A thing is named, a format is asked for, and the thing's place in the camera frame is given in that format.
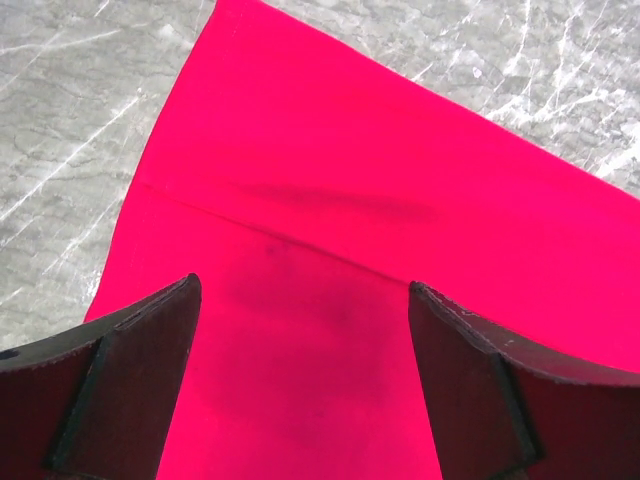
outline pink fabric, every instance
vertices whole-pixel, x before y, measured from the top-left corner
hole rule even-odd
[[[88,319],[189,272],[161,480],[439,478],[411,280],[640,372],[637,200],[255,0],[218,0]]]

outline gray marble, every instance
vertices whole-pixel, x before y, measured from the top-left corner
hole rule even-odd
[[[0,349],[81,321],[210,0],[0,3]],[[640,196],[638,0],[271,0]]]

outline crease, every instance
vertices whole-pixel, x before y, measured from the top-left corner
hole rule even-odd
[[[258,225],[258,224],[254,224],[251,222],[247,222],[244,220],[240,220],[237,218],[233,218],[227,215],[224,215],[220,212],[216,212],[214,210],[212,210],[209,207],[203,207],[200,205],[195,205],[191,202],[185,201],[185,200],[181,200],[177,197],[175,197],[174,195],[170,194],[169,192],[165,191],[165,190],[161,190],[160,188],[156,187],[155,185],[151,184],[150,182],[144,181],[144,180],[140,180],[141,184],[143,187],[147,188],[148,190],[150,190],[151,192],[155,193],[156,195],[159,195],[165,199],[168,199],[170,201],[172,201],[173,203],[176,203],[178,205],[184,206],[184,207],[188,207],[191,208],[193,210],[197,210],[199,212],[205,213],[207,215],[213,216],[219,220],[225,221],[227,223],[231,223],[233,225],[242,227],[242,228],[246,228],[247,230],[251,230],[253,232],[256,233],[260,233],[263,235],[266,235],[268,237],[271,238],[275,238],[277,240],[280,241],[284,241],[290,245],[295,245],[297,247],[301,247],[305,250],[309,250],[312,251],[314,253],[318,253],[320,255],[323,255],[325,257],[331,258],[333,260],[337,260],[339,262],[342,262],[344,264],[350,265],[352,267],[357,268],[358,270],[362,270],[364,272],[367,272],[369,274],[372,274],[380,279],[383,279],[385,281],[394,283],[394,284],[398,284],[398,285],[407,285],[409,284],[409,282],[405,282],[399,278],[394,277],[393,275],[387,274],[383,271],[377,270],[375,268],[369,267],[367,265],[364,265],[362,263],[356,262],[354,260],[350,260],[346,257],[343,257],[337,253],[333,253],[330,250],[327,250],[326,248],[323,248],[319,245],[315,245],[309,242],[305,242],[304,240],[300,240],[299,238],[295,238],[289,235],[286,235],[284,233],[278,232],[276,230],[272,230],[266,226],[263,225]]]

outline marble floor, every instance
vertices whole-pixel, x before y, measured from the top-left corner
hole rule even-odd
[[[638,0],[270,0],[640,196]],[[0,349],[81,321],[210,0],[0,1]]]

